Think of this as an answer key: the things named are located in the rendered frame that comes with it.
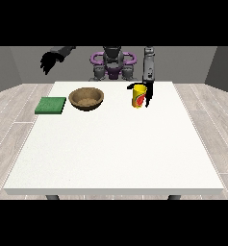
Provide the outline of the brown wooden bowl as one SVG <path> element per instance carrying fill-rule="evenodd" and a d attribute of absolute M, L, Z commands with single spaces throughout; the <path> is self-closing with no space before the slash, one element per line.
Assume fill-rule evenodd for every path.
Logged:
<path fill-rule="evenodd" d="M 95 87 L 81 87 L 72 91 L 68 100 L 77 110 L 92 111 L 101 105 L 104 100 L 104 93 Z"/>

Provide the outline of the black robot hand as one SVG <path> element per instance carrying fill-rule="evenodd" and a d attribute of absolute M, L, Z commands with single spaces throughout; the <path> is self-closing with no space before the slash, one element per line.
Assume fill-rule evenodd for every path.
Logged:
<path fill-rule="evenodd" d="M 145 81 L 132 80 L 131 84 L 129 84 L 127 86 L 127 88 L 133 90 L 134 85 L 144 85 L 144 86 L 146 86 L 147 90 L 146 90 L 146 95 L 145 95 L 143 104 L 145 104 L 145 106 L 148 107 L 149 103 L 150 103 L 150 100 L 153 97 L 153 84 L 154 84 L 154 82 L 145 82 Z"/>
<path fill-rule="evenodd" d="M 63 62 L 64 56 L 58 53 L 46 52 L 40 60 L 40 68 L 45 74 L 53 68 L 56 62 Z"/>

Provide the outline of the yellow cup with melon print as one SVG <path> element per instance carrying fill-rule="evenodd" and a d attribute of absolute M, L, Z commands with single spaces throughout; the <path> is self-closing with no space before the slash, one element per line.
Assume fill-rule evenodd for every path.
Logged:
<path fill-rule="evenodd" d="M 136 109 L 142 107 L 146 95 L 147 87 L 144 85 L 134 85 L 132 106 Z"/>

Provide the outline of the green square pad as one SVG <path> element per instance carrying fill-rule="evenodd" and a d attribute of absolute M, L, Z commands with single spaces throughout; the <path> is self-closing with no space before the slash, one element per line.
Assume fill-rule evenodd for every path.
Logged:
<path fill-rule="evenodd" d="M 65 101 L 65 97 L 41 97 L 35 114 L 61 114 Z"/>

